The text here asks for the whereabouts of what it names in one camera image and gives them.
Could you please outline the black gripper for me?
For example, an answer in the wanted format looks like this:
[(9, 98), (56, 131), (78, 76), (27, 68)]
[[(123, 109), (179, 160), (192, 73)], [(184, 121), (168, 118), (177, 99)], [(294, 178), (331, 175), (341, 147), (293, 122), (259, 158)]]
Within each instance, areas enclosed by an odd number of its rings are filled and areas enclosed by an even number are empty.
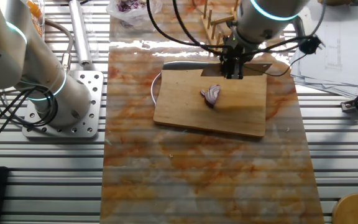
[(226, 78), (243, 79), (243, 67), (237, 62), (247, 62), (247, 57), (244, 56), (244, 46), (234, 36), (224, 36), (222, 40), (223, 44), (227, 46), (227, 48), (222, 49), (223, 56), (221, 56), (221, 65), (224, 65)]

